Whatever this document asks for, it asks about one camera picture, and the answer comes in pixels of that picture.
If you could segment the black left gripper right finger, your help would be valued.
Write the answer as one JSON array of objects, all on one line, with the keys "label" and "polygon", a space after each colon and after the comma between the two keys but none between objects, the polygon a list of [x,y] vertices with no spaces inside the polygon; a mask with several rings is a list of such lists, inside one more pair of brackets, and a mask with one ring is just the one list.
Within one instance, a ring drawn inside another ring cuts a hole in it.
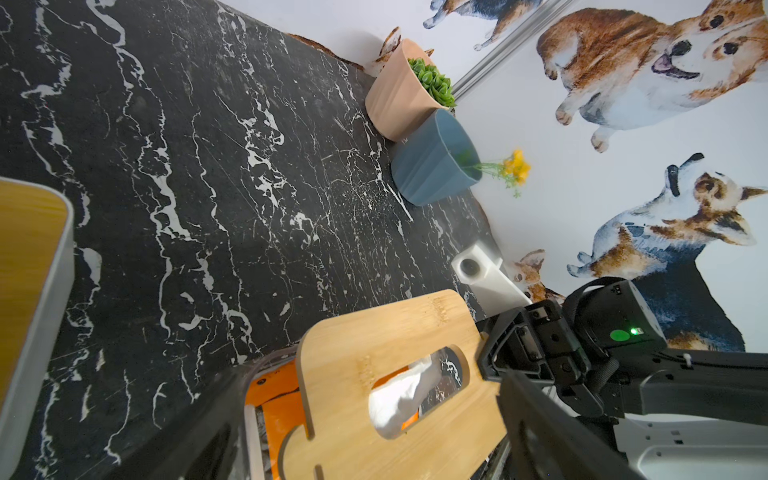
[{"label": "black left gripper right finger", "polygon": [[497,403],[517,479],[640,479],[523,373],[502,376]]}]

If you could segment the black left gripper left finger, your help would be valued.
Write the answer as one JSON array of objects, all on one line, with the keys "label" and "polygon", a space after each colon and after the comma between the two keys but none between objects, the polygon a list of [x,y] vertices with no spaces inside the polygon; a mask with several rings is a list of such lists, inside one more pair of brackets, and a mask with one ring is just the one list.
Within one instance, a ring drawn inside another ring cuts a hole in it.
[{"label": "black left gripper left finger", "polygon": [[227,479],[242,446],[246,368],[217,374],[198,400],[115,467],[109,479]]}]

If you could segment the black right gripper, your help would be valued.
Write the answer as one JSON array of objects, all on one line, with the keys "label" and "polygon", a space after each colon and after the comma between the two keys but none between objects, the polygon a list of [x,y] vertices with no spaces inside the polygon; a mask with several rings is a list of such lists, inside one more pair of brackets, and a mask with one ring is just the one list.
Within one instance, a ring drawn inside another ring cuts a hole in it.
[{"label": "black right gripper", "polygon": [[558,397],[583,417],[616,416],[602,391],[621,362],[667,348],[662,328],[634,283],[596,279],[562,304],[542,300],[489,321],[477,358],[482,378],[514,372]]}]

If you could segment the clear plastic box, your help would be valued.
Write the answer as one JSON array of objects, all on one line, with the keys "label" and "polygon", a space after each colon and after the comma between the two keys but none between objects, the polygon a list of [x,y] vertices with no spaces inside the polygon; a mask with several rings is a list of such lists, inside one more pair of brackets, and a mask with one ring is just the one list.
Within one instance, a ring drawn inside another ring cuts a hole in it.
[{"label": "clear plastic box", "polygon": [[244,399],[243,442],[248,479],[278,479],[282,444],[305,423],[295,357],[296,345],[249,365]]}]

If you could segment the orange tissue pack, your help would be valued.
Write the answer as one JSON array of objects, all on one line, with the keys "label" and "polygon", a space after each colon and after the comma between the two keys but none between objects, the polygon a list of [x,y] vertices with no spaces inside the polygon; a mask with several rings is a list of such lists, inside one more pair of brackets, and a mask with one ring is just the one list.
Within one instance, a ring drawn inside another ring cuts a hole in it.
[{"label": "orange tissue pack", "polygon": [[305,423],[284,440],[278,479],[385,479],[406,475],[398,456],[414,441],[394,441],[426,414],[425,399],[442,380],[444,353],[411,364],[403,354],[337,358],[329,370],[295,358]]}]

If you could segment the light wooden lid board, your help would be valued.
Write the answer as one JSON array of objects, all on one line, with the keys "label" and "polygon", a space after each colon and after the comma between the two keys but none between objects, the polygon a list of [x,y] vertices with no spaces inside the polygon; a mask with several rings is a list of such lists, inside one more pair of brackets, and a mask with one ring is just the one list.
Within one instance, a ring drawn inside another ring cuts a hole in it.
[{"label": "light wooden lid board", "polygon": [[323,320],[302,337],[306,423],[284,479],[467,479],[505,437],[464,299],[443,290]]}]

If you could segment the yellow bamboo box lid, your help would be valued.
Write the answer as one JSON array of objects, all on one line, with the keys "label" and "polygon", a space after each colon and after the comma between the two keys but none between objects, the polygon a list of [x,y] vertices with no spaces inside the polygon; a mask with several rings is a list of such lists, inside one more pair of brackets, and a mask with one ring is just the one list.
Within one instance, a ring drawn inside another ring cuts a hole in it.
[{"label": "yellow bamboo box lid", "polygon": [[41,304],[71,227],[71,205],[38,184],[1,179],[1,406],[20,394]]}]

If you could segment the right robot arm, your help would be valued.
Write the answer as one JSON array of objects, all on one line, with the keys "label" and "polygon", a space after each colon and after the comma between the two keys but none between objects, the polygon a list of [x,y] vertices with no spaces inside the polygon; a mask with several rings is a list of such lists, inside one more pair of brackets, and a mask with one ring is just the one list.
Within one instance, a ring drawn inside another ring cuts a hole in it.
[{"label": "right robot arm", "polygon": [[765,424],[764,361],[669,351],[635,285],[589,282],[563,304],[543,300],[490,318],[477,364],[500,384],[511,459],[522,479],[629,475],[589,431],[627,413],[689,414]]}]

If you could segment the yellow artificial flower sprig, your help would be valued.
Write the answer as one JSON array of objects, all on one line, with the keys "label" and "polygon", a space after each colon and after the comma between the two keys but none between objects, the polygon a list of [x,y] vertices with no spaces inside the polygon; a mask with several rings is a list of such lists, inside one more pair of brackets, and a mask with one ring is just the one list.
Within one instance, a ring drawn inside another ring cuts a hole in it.
[{"label": "yellow artificial flower sprig", "polygon": [[529,178],[531,165],[526,161],[523,151],[516,149],[499,162],[478,163],[474,169],[502,181],[515,198],[520,198],[521,189]]}]

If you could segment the blue-grey flower pot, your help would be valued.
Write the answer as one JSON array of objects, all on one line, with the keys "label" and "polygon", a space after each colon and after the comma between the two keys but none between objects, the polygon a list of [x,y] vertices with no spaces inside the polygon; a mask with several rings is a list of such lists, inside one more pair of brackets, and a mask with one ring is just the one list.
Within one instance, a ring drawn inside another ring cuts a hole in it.
[{"label": "blue-grey flower pot", "polygon": [[396,149],[394,183],[409,203],[424,206],[460,194],[482,178],[480,159],[459,121],[437,110]]}]

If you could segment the peach succulent pot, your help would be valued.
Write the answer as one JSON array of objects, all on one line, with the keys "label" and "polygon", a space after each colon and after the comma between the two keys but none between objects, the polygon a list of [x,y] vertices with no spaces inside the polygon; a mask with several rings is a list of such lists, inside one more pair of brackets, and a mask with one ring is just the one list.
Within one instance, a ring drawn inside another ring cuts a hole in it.
[{"label": "peach succulent pot", "polygon": [[409,39],[402,40],[374,81],[365,98],[367,115],[380,135],[400,142],[412,134],[438,109],[448,110],[422,86],[409,60],[434,62]]}]

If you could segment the aluminium frame post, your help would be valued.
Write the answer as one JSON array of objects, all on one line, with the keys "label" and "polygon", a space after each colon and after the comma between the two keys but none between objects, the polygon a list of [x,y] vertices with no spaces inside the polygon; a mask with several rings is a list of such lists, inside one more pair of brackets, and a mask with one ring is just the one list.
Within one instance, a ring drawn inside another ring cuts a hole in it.
[{"label": "aluminium frame post", "polygon": [[453,85],[455,98],[459,100],[466,96],[473,87],[492,73],[496,67],[536,35],[540,34],[573,4],[575,4],[574,0],[545,1],[514,32],[500,41],[489,54]]}]

